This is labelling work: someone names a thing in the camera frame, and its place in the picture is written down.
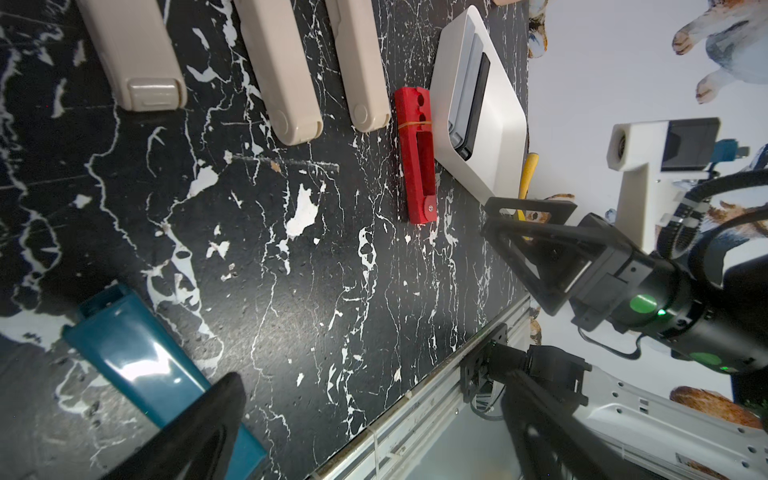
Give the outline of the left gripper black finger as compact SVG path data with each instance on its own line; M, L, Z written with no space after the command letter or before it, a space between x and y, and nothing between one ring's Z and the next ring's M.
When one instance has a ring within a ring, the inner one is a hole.
M230 372L105 479L246 479L241 376Z

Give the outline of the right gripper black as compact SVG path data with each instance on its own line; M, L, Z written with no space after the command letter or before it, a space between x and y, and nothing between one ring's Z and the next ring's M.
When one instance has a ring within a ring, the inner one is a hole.
M595 214L577 227L563 225L576 207L569 200L502 197L484 205L488 216L524 214L527 222L491 218L482 235L548 314L560 310L589 267L585 285L569 300L572 322L581 330L607 321L620 333L643 334L713 371L747 375L766 369L765 256L728 269L716 286L672 260L644 253Z

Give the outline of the black plier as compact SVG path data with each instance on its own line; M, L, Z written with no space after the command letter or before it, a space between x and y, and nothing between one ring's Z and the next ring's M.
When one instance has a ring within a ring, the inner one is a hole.
M469 109L466 113L460 115L455 129L458 144L454 147L454 150L464 161L468 161L472 157L475 149L489 71L490 60L486 53L482 53L471 102L468 104Z

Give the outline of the teal plier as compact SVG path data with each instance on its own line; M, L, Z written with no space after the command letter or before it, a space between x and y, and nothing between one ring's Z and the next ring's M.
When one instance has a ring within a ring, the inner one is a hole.
M63 338L159 431L215 384L128 287L96 294L77 315ZM241 434L248 443L249 478L267 452L242 421Z

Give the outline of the grey plier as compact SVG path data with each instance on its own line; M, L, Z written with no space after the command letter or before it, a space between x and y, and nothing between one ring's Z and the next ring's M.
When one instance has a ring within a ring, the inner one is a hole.
M462 58L449 113L449 138L454 149L464 142L466 136L483 50L482 42L476 33L466 34L462 47Z

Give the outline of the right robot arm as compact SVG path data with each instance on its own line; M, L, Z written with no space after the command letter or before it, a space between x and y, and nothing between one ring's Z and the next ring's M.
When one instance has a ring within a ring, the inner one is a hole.
M686 265L640 250L597 215L568 224L569 201L491 198L483 237L548 313L569 305L581 332L602 322L727 375L740 425L646 392L560 348L509 346L495 328L461 362L474 404L501 386L500 413L526 479L763 479L767 475L767 260L712 280L723 227Z

